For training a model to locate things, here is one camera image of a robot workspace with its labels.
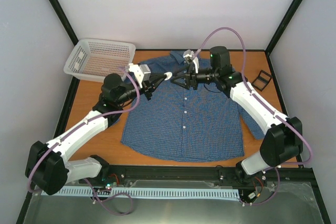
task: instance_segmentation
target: black frame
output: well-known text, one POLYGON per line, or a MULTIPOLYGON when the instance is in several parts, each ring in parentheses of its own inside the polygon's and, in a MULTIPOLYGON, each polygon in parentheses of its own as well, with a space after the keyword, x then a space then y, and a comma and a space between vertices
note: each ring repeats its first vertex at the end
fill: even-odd
MULTIPOLYGON (((71 27, 71 24, 65 15, 62 7, 60 6, 58 0, 49 0, 52 7, 55 10, 58 18, 60 19, 64 29, 66 30, 69 38, 71 39, 74 45, 77 44, 78 38, 71 27)), ((296 10, 298 9, 299 5, 301 4, 302 0, 293 0, 291 5, 289 6, 285 16, 283 17, 281 23, 279 24, 276 32, 274 33, 270 43, 268 44, 265 50, 248 50, 248 51, 263 51, 265 53, 268 66, 273 77, 273 82, 276 88, 277 96, 280 101, 281 109, 283 113, 287 114, 287 110, 285 107, 284 100, 282 98, 279 84, 276 79, 274 69, 271 63, 270 54, 275 48, 275 45, 279 41, 281 35, 284 33, 287 25, 291 21, 292 17, 294 16, 296 10)), ((163 50, 172 50, 172 49, 140 49, 140 50, 156 50, 156 51, 163 51, 163 50)), ((54 137, 62 134, 65 129, 66 125, 70 116, 70 111, 72 104, 75 99, 75 95, 77 92, 77 88, 79 85, 79 80, 75 77, 72 78, 71 84, 66 96, 66 100, 57 124, 57 128, 55 130, 54 137)), ((297 157, 297 160, 300 162, 302 161, 301 156, 297 157)), ((237 184, 236 182, 230 179, 222 179, 220 180, 220 175, 225 174, 227 178, 230 178, 230 175, 234 174, 234 167, 174 167, 174 166, 110 166, 117 174, 123 174, 124 179, 155 179, 158 180, 164 177, 164 180, 200 180, 200 181, 217 181, 218 184, 224 186, 233 186, 237 189, 246 189, 248 186, 242 186, 237 184)), ((331 223, 327 210, 325 208, 319 187, 317 185, 315 175, 313 173, 312 168, 304 168, 303 166, 299 166, 299 168, 282 168, 279 170, 280 172, 280 180, 288 180, 294 182, 310 182, 317 200, 317 203, 320 208, 320 212, 322 214, 322 218, 324 223, 331 223)), ((269 171, 267 173, 267 180, 268 181, 277 181, 277 176, 274 171, 269 171)), ((21 212, 18 216, 17 223, 23 223, 25 219, 26 212, 28 210, 28 206, 30 200, 32 198, 31 193, 27 193, 26 199, 23 203, 21 212)))

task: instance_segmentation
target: black cable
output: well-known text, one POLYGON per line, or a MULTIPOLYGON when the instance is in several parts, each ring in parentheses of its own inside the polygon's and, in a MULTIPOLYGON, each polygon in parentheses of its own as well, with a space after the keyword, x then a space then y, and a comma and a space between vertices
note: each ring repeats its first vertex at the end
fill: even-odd
POLYGON ((126 106, 130 105, 133 101, 134 101, 134 99, 132 99, 131 101, 129 101, 129 102, 126 103, 125 105, 124 105, 124 103, 123 103, 121 107, 122 107, 122 108, 125 108, 126 106))
POLYGON ((208 89, 206 86, 205 86, 205 83, 203 84, 204 88, 209 91, 209 92, 213 92, 213 93, 221 93, 220 91, 212 91, 210 89, 208 89))

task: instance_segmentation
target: purple cable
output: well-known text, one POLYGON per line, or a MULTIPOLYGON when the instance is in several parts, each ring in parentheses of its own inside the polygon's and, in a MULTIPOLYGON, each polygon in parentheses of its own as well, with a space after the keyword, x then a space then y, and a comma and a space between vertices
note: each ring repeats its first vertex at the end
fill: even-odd
POLYGON ((94 187, 92 186, 92 184, 90 183, 90 181, 88 181, 86 178, 84 179, 85 182, 89 185, 89 187, 91 188, 92 190, 92 193, 93 193, 93 197, 96 199, 96 201, 98 201, 98 203, 107 211, 109 212, 110 214, 113 214, 113 215, 117 215, 117 216, 123 216, 123 215, 128 215, 129 213, 131 213, 133 211, 133 199, 131 198, 131 196, 127 193, 118 193, 118 194, 115 194, 105 200, 100 200, 99 199, 99 196, 97 195, 96 193, 96 190, 94 189, 94 187), (127 212, 114 212, 110 209, 108 209, 104 204, 103 202, 106 202, 108 200, 112 200, 114 198, 116 198, 117 196, 120 196, 120 195, 126 195, 129 199, 130 199, 130 202, 131 202, 131 206, 130 206, 130 209, 127 211, 127 212))
MULTIPOLYGON (((239 33, 235 30, 233 30, 232 28, 229 27, 220 27, 216 30, 214 30, 212 33, 209 34, 208 37, 206 37, 206 39, 204 40, 204 42, 201 44, 200 48, 196 51, 196 53, 194 54, 193 58, 197 57, 197 55, 199 54, 199 52, 201 52, 202 48, 205 46, 205 44, 207 43, 207 41, 211 38, 211 36, 213 36, 216 32, 220 31, 220 30, 229 30, 232 31, 235 35, 237 35, 238 39, 240 40, 240 43, 242 44, 242 48, 243 48, 243 55, 244 55, 244 59, 243 59, 243 67, 241 68, 241 75, 243 78, 243 82, 244 85, 246 86, 247 90, 251 93, 252 89, 249 87, 249 85, 247 84, 246 80, 245 80, 245 65, 246 65, 246 48, 245 48, 245 44, 243 42, 242 37, 239 35, 239 33)), ((252 94, 252 96, 272 115, 274 115, 274 111, 269 108, 259 97, 257 97, 255 94, 252 94)), ((310 145, 308 144, 308 142, 303 138, 303 136, 297 131, 295 130, 289 123, 287 123, 285 120, 283 120, 282 118, 280 118, 279 116, 275 116, 278 120, 280 120, 286 127, 290 128, 296 136, 298 136, 301 141, 305 144, 305 146, 307 147, 308 151, 309 151, 309 158, 304 161, 304 162, 284 162, 284 164, 286 165, 304 165, 309 163, 312 158, 313 158, 313 151, 310 147, 310 145)))
MULTIPOLYGON (((271 199, 273 199, 275 197, 275 195, 277 194, 278 192, 278 189, 279 189, 279 186, 280 186, 280 174, 279 174, 279 171, 276 167, 274 167, 274 170, 275 172, 277 173, 277 177, 278 177, 278 185, 277 185, 277 188, 275 189, 274 193, 266 200, 264 200, 263 202, 260 202, 260 203, 255 203, 255 204, 252 204, 251 206, 261 206, 267 202, 269 202, 271 199)), ((239 202, 242 203, 242 204, 246 204, 246 205, 249 205, 249 203, 245 203, 243 202, 241 199, 239 199, 239 202)))
MULTIPOLYGON (((132 110, 134 110, 139 102, 140 102, 140 91, 138 89, 138 86, 136 84, 136 82, 133 80, 133 78, 121 67, 119 67, 119 69, 124 72, 126 74, 126 76, 130 79, 131 83, 133 84, 134 88, 135 88, 135 91, 136 91, 136 102, 135 102, 135 105, 132 106, 131 108, 129 108, 128 110, 119 110, 119 111, 112 111, 112 112, 107 112, 107 113, 104 113, 104 114, 101 114, 101 115, 96 115, 90 119, 88 119, 88 122, 91 122, 97 118, 101 118, 102 116, 106 116, 106 115, 112 115, 112 114, 119 114, 119 113, 126 113, 126 112, 130 112, 132 110)), ((82 122, 81 124, 77 125, 76 127, 74 127, 71 131, 69 131, 66 135, 64 135, 61 139, 60 139, 60 142, 63 142, 66 138, 68 138, 73 132, 75 132, 76 130, 78 130, 79 128, 81 128, 82 126, 85 125, 85 122, 82 122)), ((51 148, 49 148, 45 154, 43 154, 43 156, 37 161, 37 163, 35 164, 34 168, 31 170, 29 176, 28 176, 28 183, 27 183, 27 190, 30 192, 30 193, 38 193, 41 191, 41 189, 36 189, 36 190, 33 190, 31 189, 31 183, 32 183, 32 178, 34 176, 34 174, 36 173, 36 170, 37 168, 40 166, 40 164, 43 162, 43 160, 48 156, 48 154, 50 152, 53 151, 53 149, 56 148, 56 146, 58 145, 58 143, 55 143, 51 148)))

